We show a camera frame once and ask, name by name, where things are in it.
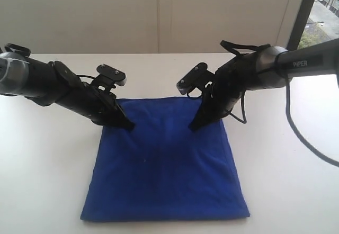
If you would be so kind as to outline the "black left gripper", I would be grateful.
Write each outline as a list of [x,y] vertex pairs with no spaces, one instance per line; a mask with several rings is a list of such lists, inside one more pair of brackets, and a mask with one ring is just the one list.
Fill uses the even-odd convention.
[[97,125],[132,131],[135,124],[125,115],[116,95],[93,86],[69,88],[57,94],[57,104]]

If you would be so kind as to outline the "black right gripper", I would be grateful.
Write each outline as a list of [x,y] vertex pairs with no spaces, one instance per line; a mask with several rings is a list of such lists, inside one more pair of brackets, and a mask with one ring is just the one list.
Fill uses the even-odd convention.
[[[227,116],[231,116],[240,123],[245,123],[244,97],[245,90],[235,86],[226,88],[217,88],[216,84],[207,86],[202,104],[189,124],[189,129],[195,132]],[[240,101],[242,118],[232,113],[238,101]]]

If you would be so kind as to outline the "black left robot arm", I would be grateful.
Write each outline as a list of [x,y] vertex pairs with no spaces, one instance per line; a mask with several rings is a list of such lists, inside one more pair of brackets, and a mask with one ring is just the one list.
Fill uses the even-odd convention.
[[57,104],[88,118],[96,125],[131,131],[135,124],[125,115],[105,71],[88,83],[64,63],[44,63],[15,52],[1,54],[1,95],[23,96],[40,106]]

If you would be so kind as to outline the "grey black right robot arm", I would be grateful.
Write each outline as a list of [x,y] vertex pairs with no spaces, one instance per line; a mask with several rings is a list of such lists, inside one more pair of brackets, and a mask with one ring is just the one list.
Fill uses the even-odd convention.
[[283,47],[241,46],[222,41],[235,56],[214,73],[206,63],[193,68],[192,86],[202,101],[189,128],[192,131],[231,114],[247,91],[287,86],[295,77],[338,74],[338,40],[289,51]]

